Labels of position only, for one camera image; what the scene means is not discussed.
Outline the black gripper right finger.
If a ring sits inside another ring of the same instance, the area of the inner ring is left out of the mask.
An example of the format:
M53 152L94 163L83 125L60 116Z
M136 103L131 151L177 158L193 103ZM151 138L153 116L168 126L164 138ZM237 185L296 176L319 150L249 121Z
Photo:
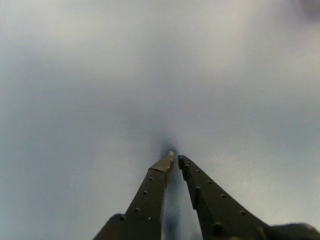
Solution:
M267 225L233 199L184 155L178 166L187 183L204 240L266 240Z

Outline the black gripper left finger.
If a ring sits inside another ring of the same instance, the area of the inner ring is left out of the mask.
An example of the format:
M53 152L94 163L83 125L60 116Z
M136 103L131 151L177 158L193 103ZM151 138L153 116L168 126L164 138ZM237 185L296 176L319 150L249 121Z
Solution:
M169 151L147 171L130 206L115 214L95 236L96 240L160 240L167 185L174 168Z

